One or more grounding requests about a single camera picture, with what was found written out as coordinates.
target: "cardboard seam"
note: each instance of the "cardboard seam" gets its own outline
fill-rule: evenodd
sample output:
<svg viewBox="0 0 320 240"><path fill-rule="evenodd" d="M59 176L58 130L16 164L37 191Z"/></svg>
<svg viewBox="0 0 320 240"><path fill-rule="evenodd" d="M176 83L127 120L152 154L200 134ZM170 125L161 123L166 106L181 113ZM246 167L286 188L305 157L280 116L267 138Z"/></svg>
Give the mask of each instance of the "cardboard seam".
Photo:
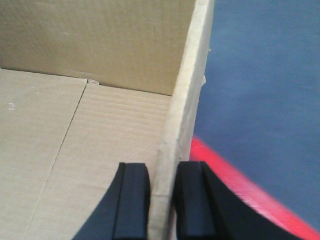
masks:
<svg viewBox="0 0 320 240"><path fill-rule="evenodd" d="M48 182L49 177L50 177L50 175L51 175L52 169L53 169L54 166L55 166L56 160L57 160L57 158L58 158L58 156L59 156L59 153L60 153L60 150L61 150L61 148L62 148L62 146L63 146L63 144L64 144L64 141L65 141L66 136L67 136L67 134L68 134L69 128L70 128L70 126L71 126L71 123L72 123L72 121L73 121L73 119L74 119L74 117L75 117L75 115L76 115L77 109L78 109L78 107L79 107L79 104L80 104L80 101L81 101L81 99L82 99L82 96L83 96L84 93L85 93L85 90L86 90L86 88L87 88L87 85L88 85L88 80L87 80L87 82L86 82L86 84L85 84L85 86L84 86L84 88L83 88L83 90L82 90L82 93L81 93L81 95L80 95L79 101L78 101L78 103L77 103L77 105L76 105L76 107L75 107L75 110L74 110L74 112L73 112L72 118L71 118L71 120L70 120L70 122L69 122L69 125L68 125L66 131L65 131L65 134L64 134L64 136L63 136L63 139L62 139L62 142L61 142L60 147L59 147L59 149L58 149L58 152L57 152L57 154L56 154L56 156L55 156L55 158L54 158L54 161L53 161L52 166L51 166L51 168L50 168L50 170L49 170L49 173L48 173L48 175L47 175L47 178L46 178L46 180L45 180L45 182L44 182L44 184L43 184L43 187L42 187L42 189L41 189L41 192L40 192L40 194L39 194L39 196L38 196L38 198L37 198L37 201L36 201L35 207L34 207L34 209L33 209L32 215L31 215L31 217L30 217L29 223L28 223L28 225L26 226L26 228L25 228L25 230L24 230L22 240L24 240L24 239L26 238L26 234L27 234L27 232L28 232L28 229L29 229L29 227L30 227L30 225L31 225L31 223L32 223L32 221L33 221L33 219L34 219L35 213L36 213L36 211L37 211L37 209L38 209L40 200L41 200L42 195L43 195L43 193L44 193L44 190L45 190L45 188L46 188L46 185L47 185L47 182Z"/></svg>

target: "red surface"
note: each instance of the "red surface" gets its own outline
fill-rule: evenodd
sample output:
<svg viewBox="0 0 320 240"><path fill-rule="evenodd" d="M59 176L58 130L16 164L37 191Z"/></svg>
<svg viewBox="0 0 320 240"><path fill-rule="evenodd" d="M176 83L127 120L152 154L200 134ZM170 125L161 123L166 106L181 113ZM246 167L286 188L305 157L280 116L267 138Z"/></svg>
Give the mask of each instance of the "red surface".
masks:
<svg viewBox="0 0 320 240"><path fill-rule="evenodd" d="M191 143L190 159L206 162L224 184L244 203L282 229L303 240L320 240L320 234L315 229L268 195L196 137Z"/></svg>

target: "cardboard flap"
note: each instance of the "cardboard flap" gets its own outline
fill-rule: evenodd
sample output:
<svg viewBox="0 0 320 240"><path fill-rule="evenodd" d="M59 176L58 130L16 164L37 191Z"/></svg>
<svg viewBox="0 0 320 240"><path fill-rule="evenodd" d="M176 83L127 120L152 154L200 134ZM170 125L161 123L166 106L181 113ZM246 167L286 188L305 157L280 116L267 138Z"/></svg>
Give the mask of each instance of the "cardboard flap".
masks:
<svg viewBox="0 0 320 240"><path fill-rule="evenodd" d="M86 83L0 69L0 239L23 239Z"/></svg>
<svg viewBox="0 0 320 240"><path fill-rule="evenodd" d="M148 237L168 239L168 216L179 161L189 159L196 112L209 52L214 0L197 0L159 149L151 192Z"/></svg>

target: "cardboard box floor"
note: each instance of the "cardboard box floor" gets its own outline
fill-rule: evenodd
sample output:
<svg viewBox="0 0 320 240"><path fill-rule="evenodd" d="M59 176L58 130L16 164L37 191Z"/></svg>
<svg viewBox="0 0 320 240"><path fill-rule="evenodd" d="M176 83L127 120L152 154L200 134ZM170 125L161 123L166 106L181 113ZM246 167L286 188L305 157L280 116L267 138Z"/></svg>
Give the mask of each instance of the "cardboard box floor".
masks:
<svg viewBox="0 0 320 240"><path fill-rule="evenodd" d="M0 239L71 239L119 162L145 162L152 180L170 100L0 69Z"/></svg>

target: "cardboard wall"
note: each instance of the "cardboard wall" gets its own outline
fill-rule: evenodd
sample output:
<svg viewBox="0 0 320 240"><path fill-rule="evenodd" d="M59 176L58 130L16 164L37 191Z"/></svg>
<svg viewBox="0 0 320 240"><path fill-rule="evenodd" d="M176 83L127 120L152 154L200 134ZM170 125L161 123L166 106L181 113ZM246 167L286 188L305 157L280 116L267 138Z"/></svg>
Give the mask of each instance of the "cardboard wall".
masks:
<svg viewBox="0 0 320 240"><path fill-rule="evenodd" d="M2 0L0 67L171 95L194 0Z"/></svg>
<svg viewBox="0 0 320 240"><path fill-rule="evenodd" d="M158 152L151 192L148 237L168 239L171 196L179 161L188 161L209 52L214 0L197 0Z"/></svg>

